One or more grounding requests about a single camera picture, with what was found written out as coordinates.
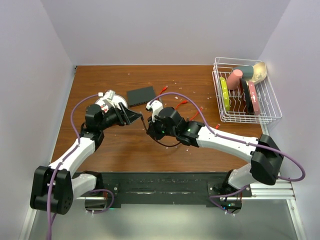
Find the black network switch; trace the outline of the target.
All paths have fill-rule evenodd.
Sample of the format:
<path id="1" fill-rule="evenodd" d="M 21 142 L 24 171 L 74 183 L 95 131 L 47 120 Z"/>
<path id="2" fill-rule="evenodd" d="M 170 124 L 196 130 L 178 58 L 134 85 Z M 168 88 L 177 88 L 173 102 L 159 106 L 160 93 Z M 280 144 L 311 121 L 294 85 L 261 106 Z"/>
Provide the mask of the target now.
<path id="1" fill-rule="evenodd" d="M 126 92 L 126 95 L 130 107 L 147 104 L 156 97 L 155 90 L 152 86 L 129 90 Z"/>

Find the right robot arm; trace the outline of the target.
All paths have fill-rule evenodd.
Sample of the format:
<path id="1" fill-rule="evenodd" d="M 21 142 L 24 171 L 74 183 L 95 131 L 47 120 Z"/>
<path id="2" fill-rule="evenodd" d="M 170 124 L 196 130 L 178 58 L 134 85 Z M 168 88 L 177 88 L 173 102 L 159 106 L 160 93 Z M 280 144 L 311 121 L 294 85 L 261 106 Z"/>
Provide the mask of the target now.
<path id="1" fill-rule="evenodd" d="M 173 107 L 149 106 L 147 111 L 151 112 L 147 134 L 154 140 L 174 137 L 182 145 L 219 150 L 247 162 L 227 173 L 216 187 L 219 194 L 233 197 L 255 182 L 269 186 L 276 183 L 284 157 L 270 136 L 244 137 L 216 130 L 203 122 L 185 120 Z"/>

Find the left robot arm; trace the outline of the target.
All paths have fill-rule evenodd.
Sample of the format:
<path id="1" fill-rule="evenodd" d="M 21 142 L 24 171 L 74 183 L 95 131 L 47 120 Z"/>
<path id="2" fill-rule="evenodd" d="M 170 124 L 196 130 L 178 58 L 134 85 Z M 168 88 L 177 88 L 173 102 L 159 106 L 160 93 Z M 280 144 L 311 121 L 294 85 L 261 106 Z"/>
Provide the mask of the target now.
<path id="1" fill-rule="evenodd" d="M 101 174 L 85 171 L 73 178 L 76 170 L 100 147 L 104 130 L 114 125 L 130 125 L 142 117 L 142 113 L 128 109 L 123 103 L 110 106 L 107 111 L 98 104 L 89 105 L 79 138 L 58 160 L 34 171 L 30 207 L 64 215 L 75 198 L 87 192 L 99 196 L 104 190 Z"/>

